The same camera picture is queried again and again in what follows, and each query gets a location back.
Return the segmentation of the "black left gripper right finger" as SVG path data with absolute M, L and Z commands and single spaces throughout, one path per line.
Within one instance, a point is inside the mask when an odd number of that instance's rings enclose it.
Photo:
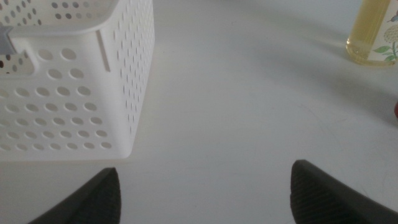
M 397 212 L 348 187 L 306 160 L 294 162 L 290 208 L 295 223 L 397 224 Z

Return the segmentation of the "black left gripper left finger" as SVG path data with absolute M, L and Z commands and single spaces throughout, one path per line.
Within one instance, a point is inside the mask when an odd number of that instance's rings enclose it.
M 31 224 L 119 223 L 121 190 L 114 167 L 101 170 L 88 182 Z

